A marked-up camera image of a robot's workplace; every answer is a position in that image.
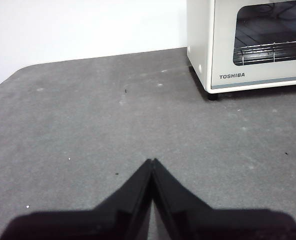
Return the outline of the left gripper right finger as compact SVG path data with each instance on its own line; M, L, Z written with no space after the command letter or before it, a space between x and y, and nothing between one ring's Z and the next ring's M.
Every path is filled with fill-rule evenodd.
M157 159L153 200L173 240L296 240L296 221L270 209L215 209L185 188Z

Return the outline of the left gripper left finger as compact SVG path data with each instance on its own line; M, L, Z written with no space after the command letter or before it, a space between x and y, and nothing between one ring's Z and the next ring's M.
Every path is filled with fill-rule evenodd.
M146 160L93 209L33 212L14 218L2 240L138 240L147 237L153 162Z

